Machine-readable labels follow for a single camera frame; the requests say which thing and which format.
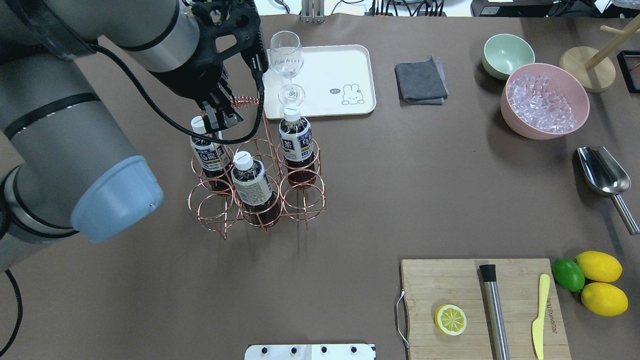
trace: scoop handle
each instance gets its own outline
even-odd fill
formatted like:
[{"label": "scoop handle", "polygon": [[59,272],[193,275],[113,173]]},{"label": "scoop handle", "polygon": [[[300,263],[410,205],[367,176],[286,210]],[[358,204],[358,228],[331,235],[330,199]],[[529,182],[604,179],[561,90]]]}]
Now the scoop handle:
[{"label": "scoop handle", "polygon": [[618,213],[620,214],[622,221],[624,221],[627,230],[629,230],[629,235],[640,234],[640,228],[638,228],[638,225],[636,224],[634,217],[631,215],[631,212],[627,208],[625,201],[622,200],[622,196],[617,193],[611,196],[611,200],[613,200],[613,203],[616,205],[616,209],[618,209]]}]

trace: white bottle cap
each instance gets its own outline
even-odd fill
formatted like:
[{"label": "white bottle cap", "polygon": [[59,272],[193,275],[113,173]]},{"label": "white bottle cap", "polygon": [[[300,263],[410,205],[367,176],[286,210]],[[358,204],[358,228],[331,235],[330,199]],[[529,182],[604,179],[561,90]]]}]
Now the white bottle cap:
[{"label": "white bottle cap", "polygon": [[204,120],[199,115],[191,119],[191,128],[196,134],[204,135],[207,133],[207,130],[204,128]]},{"label": "white bottle cap", "polygon": [[249,170],[253,166],[253,158],[248,151],[238,151],[234,156],[234,165],[240,171]]},{"label": "white bottle cap", "polygon": [[300,108],[293,105],[285,106],[284,119],[288,122],[298,121],[300,119]]}]

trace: folded napkin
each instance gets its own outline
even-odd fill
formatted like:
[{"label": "folded napkin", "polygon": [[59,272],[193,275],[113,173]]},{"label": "folded napkin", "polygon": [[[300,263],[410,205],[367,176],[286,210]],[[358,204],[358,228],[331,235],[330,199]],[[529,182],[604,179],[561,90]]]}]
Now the folded napkin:
[{"label": "folded napkin", "polygon": [[402,98],[411,105],[442,105],[449,96],[442,64],[433,56],[427,61],[397,64],[396,78]]}]

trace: gray table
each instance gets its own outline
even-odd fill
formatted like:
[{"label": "gray table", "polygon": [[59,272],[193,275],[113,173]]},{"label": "gray table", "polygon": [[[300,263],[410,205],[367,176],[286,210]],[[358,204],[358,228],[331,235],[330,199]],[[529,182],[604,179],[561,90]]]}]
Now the gray table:
[{"label": "gray table", "polygon": [[[637,357],[640,238],[627,234],[609,200],[586,188],[575,149],[607,146],[637,184],[640,97],[627,92],[618,74],[610,90],[589,95],[591,115],[576,133],[529,140],[505,125],[504,83],[489,78],[480,62],[484,41],[509,32],[528,40],[538,61],[557,64],[573,46],[602,47],[611,36],[599,25],[621,28],[624,20],[335,15],[310,26],[283,15],[263,23],[267,40],[291,29],[304,45],[362,44],[371,53],[373,113],[313,121],[327,211],[308,232],[292,220],[268,235],[237,224],[227,241],[219,240],[186,208],[196,183],[188,139],[161,122],[107,59],[82,59],[96,91],[149,160],[165,201],[103,244],[79,235],[15,266],[25,313],[5,358],[242,359],[249,344],[357,341],[375,343],[379,359],[402,359],[393,311],[400,259],[555,259],[588,249],[622,262],[616,284],[630,307],[604,318],[560,290],[573,358]],[[639,47],[640,37],[624,45]],[[429,55],[442,58],[451,96],[444,106],[408,106],[399,100],[394,65]],[[232,83],[238,94],[252,94],[243,66],[229,66]],[[140,67],[134,71],[161,107],[187,124],[192,102]],[[0,154],[2,174],[20,163],[4,137]],[[640,217],[637,185],[625,200]],[[4,343],[15,319],[6,280],[0,319]]]}]

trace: wine glass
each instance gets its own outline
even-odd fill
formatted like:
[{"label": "wine glass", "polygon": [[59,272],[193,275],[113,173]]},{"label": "wine glass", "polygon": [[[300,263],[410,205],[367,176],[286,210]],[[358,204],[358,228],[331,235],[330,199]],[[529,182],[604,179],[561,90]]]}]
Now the wine glass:
[{"label": "wine glass", "polygon": [[269,68],[283,78],[289,79],[289,84],[278,92],[278,99],[285,105],[300,105],[305,99],[302,87],[293,83],[302,69],[305,60],[302,58],[300,37],[291,31],[279,31],[271,37],[271,51],[269,52]]}]

